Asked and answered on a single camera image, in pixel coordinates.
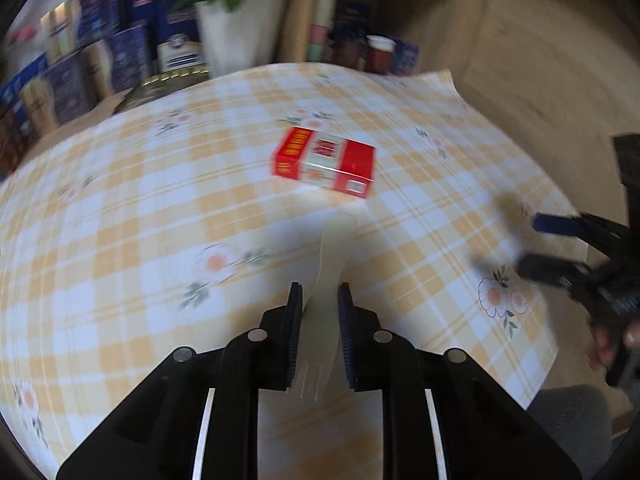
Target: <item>red box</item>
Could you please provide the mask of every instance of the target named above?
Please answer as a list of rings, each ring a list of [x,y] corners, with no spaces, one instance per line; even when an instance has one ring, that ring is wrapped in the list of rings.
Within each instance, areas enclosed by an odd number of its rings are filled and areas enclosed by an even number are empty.
[[[273,154],[271,171],[364,198],[373,184],[373,146],[293,127]]]

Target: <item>cup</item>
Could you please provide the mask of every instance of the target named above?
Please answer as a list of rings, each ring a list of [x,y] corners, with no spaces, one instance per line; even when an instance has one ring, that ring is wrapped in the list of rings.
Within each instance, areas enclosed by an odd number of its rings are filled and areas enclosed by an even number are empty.
[[[369,40],[367,72],[386,74],[396,49],[396,42],[384,36],[367,36],[367,40]]]
[[[356,68],[360,57],[360,42],[358,40],[341,41],[335,46],[334,63],[346,68]]]

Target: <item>white flower pot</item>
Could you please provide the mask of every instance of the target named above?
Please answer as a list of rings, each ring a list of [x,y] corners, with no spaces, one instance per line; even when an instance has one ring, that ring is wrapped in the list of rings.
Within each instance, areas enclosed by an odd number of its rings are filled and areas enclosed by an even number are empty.
[[[234,12],[224,2],[196,4],[204,58],[218,77],[270,63],[287,0],[243,0]]]

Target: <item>person's leg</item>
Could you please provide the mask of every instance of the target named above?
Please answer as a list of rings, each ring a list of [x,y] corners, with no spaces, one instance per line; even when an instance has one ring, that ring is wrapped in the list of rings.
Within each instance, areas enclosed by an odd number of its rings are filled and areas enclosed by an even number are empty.
[[[602,393],[587,385],[541,390],[527,410],[590,480],[611,454],[611,419]]]

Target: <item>table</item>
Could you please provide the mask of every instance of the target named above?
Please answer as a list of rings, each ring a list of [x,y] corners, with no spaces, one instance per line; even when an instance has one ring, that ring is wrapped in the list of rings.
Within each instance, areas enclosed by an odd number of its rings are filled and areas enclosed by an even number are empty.
[[[270,175],[291,125],[376,147],[357,199]],[[0,188],[0,412],[48,477],[169,352],[257,326],[298,281],[324,217],[356,217],[343,278],[355,303],[418,348],[469,352],[523,407],[556,342],[526,247],[583,258],[530,216],[573,209],[457,94],[449,73],[367,76],[320,64],[219,78],[114,116]],[[262,479],[379,478],[379,394],[260,397]]]

